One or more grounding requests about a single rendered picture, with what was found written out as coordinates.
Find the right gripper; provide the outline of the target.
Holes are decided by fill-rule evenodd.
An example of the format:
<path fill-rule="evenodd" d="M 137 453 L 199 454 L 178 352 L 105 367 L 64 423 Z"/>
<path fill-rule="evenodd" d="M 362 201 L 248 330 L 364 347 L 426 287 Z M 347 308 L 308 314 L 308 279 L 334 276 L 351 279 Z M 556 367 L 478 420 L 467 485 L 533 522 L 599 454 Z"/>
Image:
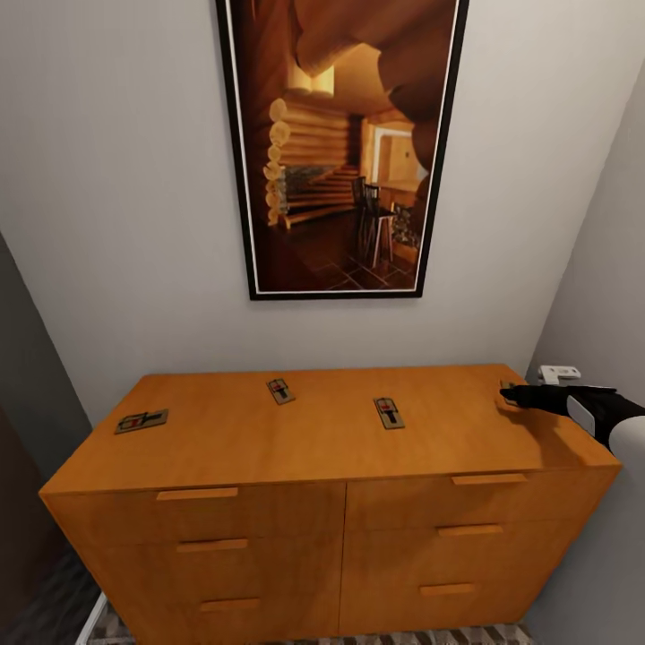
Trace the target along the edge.
<path fill-rule="evenodd" d="M 518 401 L 519 408 L 534 408 L 555 413 L 551 406 L 551 395 L 560 388 L 552 385 L 517 384 L 513 389 L 501 389 L 500 393 L 510 401 Z"/>

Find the mousetrap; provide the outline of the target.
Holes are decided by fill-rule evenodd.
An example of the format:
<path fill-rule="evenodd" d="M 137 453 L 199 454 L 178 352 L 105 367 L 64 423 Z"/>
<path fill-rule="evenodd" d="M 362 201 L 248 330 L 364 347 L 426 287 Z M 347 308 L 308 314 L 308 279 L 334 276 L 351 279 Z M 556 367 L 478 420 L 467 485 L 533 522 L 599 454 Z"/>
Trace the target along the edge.
<path fill-rule="evenodd" d="M 271 390 L 275 400 L 278 402 L 279 406 L 285 405 L 292 400 L 295 400 L 296 397 L 293 392 L 289 389 L 283 378 L 279 378 L 270 382 L 267 382 L 268 387 Z"/>
<path fill-rule="evenodd" d="M 392 398 L 374 399 L 374 404 L 378 409 L 383 425 L 386 430 L 405 429 L 406 425 L 400 416 Z"/>
<path fill-rule="evenodd" d="M 516 385 L 517 385 L 517 383 L 510 383 L 510 382 L 502 381 L 502 389 L 508 389 L 508 388 L 513 389 Z M 508 405 L 518 407 L 518 404 L 517 404 L 518 401 L 510 401 L 509 399 L 505 399 L 505 401 L 506 401 L 506 403 Z"/>
<path fill-rule="evenodd" d="M 115 435 L 138 431 L 153 426 L 162 426 L 167 423 L 167 419 L 168 409 L 124 417 L 120 419 L 115 430 Z"/>

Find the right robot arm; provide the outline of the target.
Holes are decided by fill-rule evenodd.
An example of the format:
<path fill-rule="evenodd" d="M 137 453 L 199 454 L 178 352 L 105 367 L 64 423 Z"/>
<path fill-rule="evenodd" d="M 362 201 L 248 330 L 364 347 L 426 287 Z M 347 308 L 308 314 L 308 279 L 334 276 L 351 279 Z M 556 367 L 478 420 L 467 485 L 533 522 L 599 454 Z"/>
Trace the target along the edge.
<path fill-rule="evenodd" d="M 570 416 L 585 432 L 613 453 L 645 497 L 645 408 L 617 395 L 612 387 L 559 386 L 576 380 L 573 366 L 542 365 L 537 386 L 517 384 L 500 393 L 519 408 L 541 409 Z"/>

